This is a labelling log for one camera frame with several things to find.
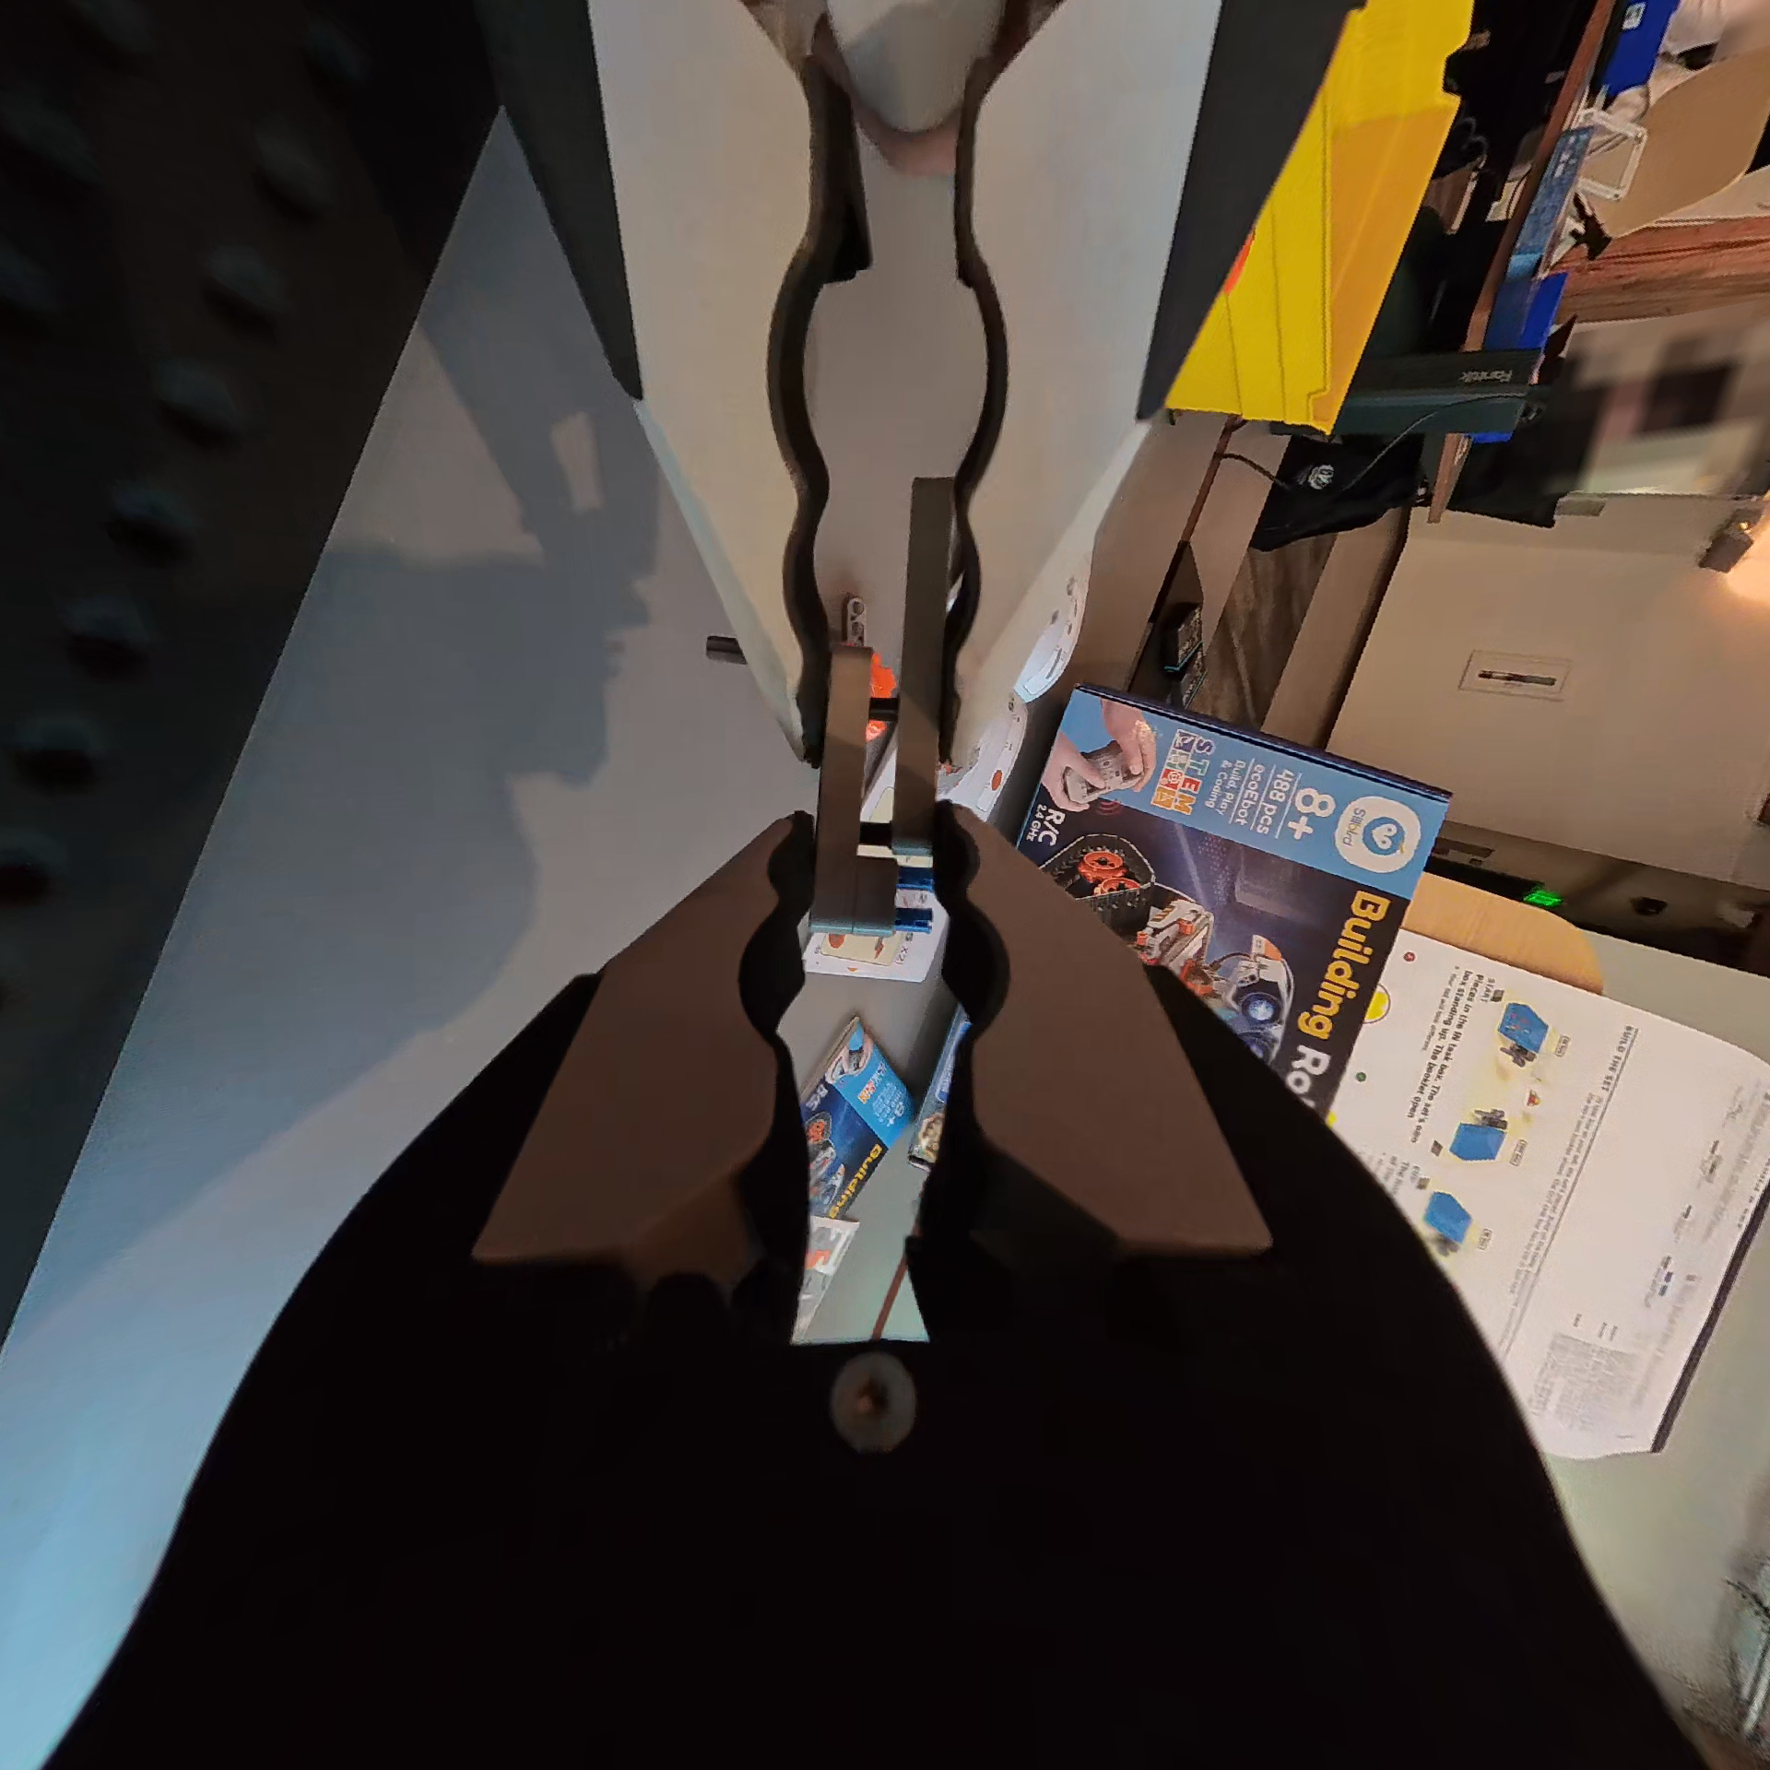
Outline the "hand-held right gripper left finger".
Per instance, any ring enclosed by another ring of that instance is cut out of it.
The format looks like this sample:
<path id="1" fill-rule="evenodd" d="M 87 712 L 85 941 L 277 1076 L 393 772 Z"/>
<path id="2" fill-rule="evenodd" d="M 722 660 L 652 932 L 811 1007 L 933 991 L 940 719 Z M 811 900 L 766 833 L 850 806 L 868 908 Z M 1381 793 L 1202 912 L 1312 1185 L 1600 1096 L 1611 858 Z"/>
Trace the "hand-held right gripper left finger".
<path id="1" fill-rule="evenodd" d="M 781 1024 L 803 986 L 807 812 L 772 820 L 618 954 L 535 1111 L 471 1260 L 696 1277 L 788 1334 L 809 1160 Z"/>

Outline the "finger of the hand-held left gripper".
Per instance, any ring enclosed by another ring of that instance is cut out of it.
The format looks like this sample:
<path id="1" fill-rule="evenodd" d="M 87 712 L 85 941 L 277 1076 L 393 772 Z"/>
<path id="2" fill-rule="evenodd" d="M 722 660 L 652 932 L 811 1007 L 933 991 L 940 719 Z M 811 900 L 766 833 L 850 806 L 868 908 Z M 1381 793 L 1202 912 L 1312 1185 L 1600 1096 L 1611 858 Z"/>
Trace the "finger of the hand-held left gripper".
<path id="1" fill-rule="evenodd" d="M 797 758 L 819 764 L 831 475 L 809 323 L 868 265 L 850 104 L 742 2 L 589 2 L 635 341 L 635 412 L 726 627 Z"/>
<path id="2" fill-rule="evenodd" d="M 1019 682 L 1140 455 L 1213 36 L 1213 2 L 1059 2 L 967 102 L 955 231 L 985 385 L 955 479 L 953 764 L 973 758 Z"/>

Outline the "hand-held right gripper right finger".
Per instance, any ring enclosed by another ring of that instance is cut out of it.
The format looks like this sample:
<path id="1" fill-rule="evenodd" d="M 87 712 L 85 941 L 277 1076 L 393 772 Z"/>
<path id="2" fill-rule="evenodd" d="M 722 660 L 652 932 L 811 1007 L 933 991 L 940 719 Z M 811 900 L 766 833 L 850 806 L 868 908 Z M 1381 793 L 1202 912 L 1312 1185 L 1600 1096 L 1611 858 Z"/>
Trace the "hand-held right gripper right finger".
<path id="1" fill-rule="evenodd" d="M 924 1333 L 1089 1323 L 1127 1269 L 1271 1255 L 1140 959 L 953 806 L 933 817 L 933 882 L 967 1033 L 902 1249 Z"/>

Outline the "grey beam black pins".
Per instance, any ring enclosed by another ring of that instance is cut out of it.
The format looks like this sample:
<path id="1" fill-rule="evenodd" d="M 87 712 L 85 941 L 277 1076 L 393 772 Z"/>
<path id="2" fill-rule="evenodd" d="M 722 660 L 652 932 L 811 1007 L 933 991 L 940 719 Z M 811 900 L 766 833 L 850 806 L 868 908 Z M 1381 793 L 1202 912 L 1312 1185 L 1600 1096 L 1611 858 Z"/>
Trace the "grey beam black pins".
<path id="1" fill-rule="evenodd" d="M 872 651 L 835 646 L 815 800 L 809 929 L 888 937 L 898 924 L 898 854 L 889 824 L 864 820 Z"/>

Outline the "grey angled beam blue pins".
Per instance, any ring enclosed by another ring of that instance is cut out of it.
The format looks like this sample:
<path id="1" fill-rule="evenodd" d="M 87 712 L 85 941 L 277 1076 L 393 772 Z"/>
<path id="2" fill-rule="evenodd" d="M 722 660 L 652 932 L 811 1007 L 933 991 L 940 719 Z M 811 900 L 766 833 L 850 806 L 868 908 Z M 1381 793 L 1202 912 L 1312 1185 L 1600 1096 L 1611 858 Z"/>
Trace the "grey angled beam blue pins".
<path id="1" fill-rule="evenodd" d="M 898 924 L 902 864 L 932 863 L 942 764 L 944 620 L 953 588 L 955 484 L 910 484 L 910 534 L 902 573 L 896 695 L 868 695 L 861 724 L 881 721 L 896 738 L 896 800 L 884 838 L 859 838 L 850 924 L 889 934 Z"/>

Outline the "yellow storage bin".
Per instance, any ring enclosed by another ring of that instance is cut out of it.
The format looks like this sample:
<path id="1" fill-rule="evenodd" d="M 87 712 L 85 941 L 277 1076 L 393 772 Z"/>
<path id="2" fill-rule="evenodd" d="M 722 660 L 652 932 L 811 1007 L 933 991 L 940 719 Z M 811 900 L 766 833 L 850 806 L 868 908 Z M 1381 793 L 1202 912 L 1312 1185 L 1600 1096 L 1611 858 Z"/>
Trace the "yellow storage bin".
<path id="1" fill-rule="evenodd" d="M 1459 102 L 1444 62 L 1472 2 L 1365 2 L 1167 410 L 1334 432 Z"/>

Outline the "colourful printed booklet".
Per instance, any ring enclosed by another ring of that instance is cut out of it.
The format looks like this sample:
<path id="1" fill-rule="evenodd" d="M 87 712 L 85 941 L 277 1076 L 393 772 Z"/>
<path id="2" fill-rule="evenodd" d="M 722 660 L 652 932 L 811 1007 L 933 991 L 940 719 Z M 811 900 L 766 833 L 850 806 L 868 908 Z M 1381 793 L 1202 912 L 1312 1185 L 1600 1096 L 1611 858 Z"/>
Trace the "colourful printed booklet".
<path id="1" fill-rule="evenodd" d="M 800 1100 L 809 1217 L 841 1224 L 902 1140 L 912 1100 L 872 1030 L 853 1015 Z"/>

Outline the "printed toy box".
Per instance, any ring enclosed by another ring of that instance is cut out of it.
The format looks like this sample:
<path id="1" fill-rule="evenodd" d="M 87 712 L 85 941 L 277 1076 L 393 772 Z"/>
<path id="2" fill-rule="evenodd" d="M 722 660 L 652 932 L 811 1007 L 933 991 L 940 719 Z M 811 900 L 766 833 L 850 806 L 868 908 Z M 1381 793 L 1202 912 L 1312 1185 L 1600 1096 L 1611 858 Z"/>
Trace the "printed toy box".
<path id="1" fill-rule="evenodd" d="M 1439 786 L 1082 685 L 1016 850 L 1326 1120 L 1448 806 Z"/>

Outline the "dark teal tool case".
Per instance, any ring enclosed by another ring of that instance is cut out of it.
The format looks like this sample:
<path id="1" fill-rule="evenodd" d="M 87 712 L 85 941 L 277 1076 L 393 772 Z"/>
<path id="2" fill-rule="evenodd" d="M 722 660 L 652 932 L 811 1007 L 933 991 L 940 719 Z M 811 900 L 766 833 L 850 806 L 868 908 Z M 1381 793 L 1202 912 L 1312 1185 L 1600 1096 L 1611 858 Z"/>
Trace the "dark teal tool case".
<path id="1" fill-rule="evenodd" d="M 1534 401 L 1541 362 L 1535 348 L 1365 358 L 1332 435 L 1507 438 Z"/>

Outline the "open instruction booklet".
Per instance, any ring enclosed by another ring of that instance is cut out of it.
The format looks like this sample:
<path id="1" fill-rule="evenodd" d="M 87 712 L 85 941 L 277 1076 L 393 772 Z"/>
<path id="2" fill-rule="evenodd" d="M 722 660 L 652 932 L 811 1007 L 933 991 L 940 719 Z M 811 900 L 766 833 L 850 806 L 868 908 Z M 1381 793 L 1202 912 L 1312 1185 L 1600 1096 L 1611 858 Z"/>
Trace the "open instruction booklet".
<path id="1" fill-rule="evenodd" d="M 944 764 L 940 772 L 940 802 L 955 802 L 981 820 L 1006 789 L 1027 736 L 1029 704 L 1045 695 L 1073 655 L 1086 606 L 1086 566 L 1076 568 L 1049 623 L 1044 627 L 1023 676 L 1005 708 L 963 765 Z M 915 882 L 910 864 L 898 867 L 896 906 L 919 924 L 898 924 L 893 932 L 809 932 L 803 943 L 803 973 L 826 978 L 879 978 L 889 983 L 922 983 L 942 955 L 947 915 L 928 882 Z"/>

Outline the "black logo cloth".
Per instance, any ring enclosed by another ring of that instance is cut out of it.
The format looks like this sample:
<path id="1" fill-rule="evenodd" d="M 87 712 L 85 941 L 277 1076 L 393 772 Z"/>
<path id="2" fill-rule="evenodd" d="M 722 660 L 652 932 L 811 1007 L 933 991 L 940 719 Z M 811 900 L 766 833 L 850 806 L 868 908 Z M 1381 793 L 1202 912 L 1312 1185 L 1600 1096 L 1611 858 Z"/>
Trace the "black logo cloth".
<path id="1" fill-rule="evenodd" d="M 1422 494 L 1419 437 L 1295 437 L 1289 438 L 1251 550 L 1274 553 L 1293 544 L 1335 537 L 1415 510 Z"/>

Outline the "light wooden board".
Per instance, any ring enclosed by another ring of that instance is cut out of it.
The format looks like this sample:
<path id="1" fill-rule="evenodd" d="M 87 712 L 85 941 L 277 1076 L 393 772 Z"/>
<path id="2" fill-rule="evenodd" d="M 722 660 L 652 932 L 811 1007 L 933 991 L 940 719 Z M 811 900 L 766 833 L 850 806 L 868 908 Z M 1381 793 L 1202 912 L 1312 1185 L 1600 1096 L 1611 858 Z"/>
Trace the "light wooden board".
<path id="1" fill-rule="evenodd" d="M 1604 994 L 1600 959 L 1585 932 L 1553 912 L 1444 874 L 1422 874 L 1404 932 Z"/>

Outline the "white printed instruction sheet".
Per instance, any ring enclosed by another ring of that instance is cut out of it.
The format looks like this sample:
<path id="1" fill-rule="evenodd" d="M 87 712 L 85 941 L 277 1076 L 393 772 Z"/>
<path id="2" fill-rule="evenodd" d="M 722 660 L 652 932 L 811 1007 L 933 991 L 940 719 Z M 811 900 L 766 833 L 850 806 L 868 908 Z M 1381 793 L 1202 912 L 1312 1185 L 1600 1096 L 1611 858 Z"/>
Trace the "white printed instruction sheet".
<path id="1" fill-rule="evenodd" d="M 1669 1444 L 1766 1204 L 1766 1064 L 1404 932 L 1328 1124 L 1448 1275 L 1535 1447 Z"/>

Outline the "orange wheel beam assembly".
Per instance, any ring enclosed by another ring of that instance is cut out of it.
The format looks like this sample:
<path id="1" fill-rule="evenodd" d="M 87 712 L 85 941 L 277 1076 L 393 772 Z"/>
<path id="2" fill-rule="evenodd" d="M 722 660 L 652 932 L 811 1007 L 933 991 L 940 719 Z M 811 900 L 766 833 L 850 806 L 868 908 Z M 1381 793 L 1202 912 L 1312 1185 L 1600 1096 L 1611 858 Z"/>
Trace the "orange wheel beam assembly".
<path id="1" fill-rule="evenodd" d="M 841 640 L 868 656 L 868 704 L 889 704 L 881 716 L 868 714 L 866 754 L 877 758 L 896 736 L 898 677 L 893 667 L 868 646 L 866 602 L 859 595 L 844 598 Z"/>

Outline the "black perforated panel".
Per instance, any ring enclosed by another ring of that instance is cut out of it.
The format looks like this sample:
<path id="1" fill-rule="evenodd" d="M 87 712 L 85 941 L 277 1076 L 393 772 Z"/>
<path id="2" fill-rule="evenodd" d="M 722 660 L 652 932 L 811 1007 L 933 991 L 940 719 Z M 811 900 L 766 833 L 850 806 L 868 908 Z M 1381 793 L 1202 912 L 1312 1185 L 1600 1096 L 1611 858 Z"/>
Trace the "black perforated panel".
<path id="1" fill-rule="evenodd" d="M 3 6 L 3 1329 L 496 111 L 475 2 Z"/>

